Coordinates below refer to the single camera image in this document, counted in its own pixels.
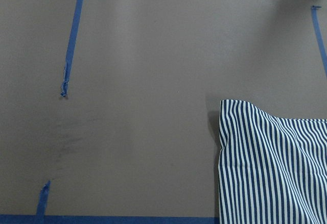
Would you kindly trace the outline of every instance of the blue tape strip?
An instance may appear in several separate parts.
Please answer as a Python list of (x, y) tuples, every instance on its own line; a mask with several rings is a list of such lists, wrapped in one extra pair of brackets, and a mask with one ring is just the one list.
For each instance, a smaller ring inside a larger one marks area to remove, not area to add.
[(44, 214), (46, 209), (46, 203), (48, 202), (48, 196), (50, 191), (50, 181), (48, 181), (42, 188), (40, 192), (40, 200), (37, 205), (36, 215), (34, 219), (34, 224), (43, 224)]
[[(34, 215), (0, 215), (0, 223), (32, 223)], [(46, 224), (218, 224), (215, 217), (57, 216), (44, 217)]]
[(326, 55), (326, 50), (323, 44), (323, 39), (321, 36), (321, 31), (319, 27), (319, 22), (318, 22), (318, 16), (317, 16), (317, 9), (321, 8), (321, 6), (312, 6), (311, 7), (311, 15), (312, 15), (312, 22), (313, 22), (313, 27), (315, 29), (316, 33), (316, 38), (320, 50), (320, 55), (322, 59), (323, 66), (325, 68), (325, 73), (327, 77), (327, 55)]
[(81, 11), (82, 11), (83, 0), (77, 0), (75, 6), (75, 13), (73, 18), (73, 24), (71, 29), (71, 35), (69, 37), (67, 52), (66, 52), (66, 65), (64, 69), (64, 77), (61, 85), (61, 96), (67, 96), (69, 76), (71, 75), (74, 49), (76, 44), (78, 25), (80, 23)]

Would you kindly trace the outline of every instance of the gray surface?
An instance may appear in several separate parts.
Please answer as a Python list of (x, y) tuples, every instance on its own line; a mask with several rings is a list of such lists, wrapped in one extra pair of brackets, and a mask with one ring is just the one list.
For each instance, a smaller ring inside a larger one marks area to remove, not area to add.
[(75, 1), (1, 0), (1, 214), (215, 216), (221, 99), (327, 117), (327, 0), (84, 0), (60, 99)]

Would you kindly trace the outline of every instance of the navy and white striped fabric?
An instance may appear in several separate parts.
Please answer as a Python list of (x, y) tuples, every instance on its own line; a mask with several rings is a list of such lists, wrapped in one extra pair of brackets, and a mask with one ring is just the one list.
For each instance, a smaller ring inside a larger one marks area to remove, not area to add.
[(327, 120), (221, 102), (221, 223), (327, 223)]

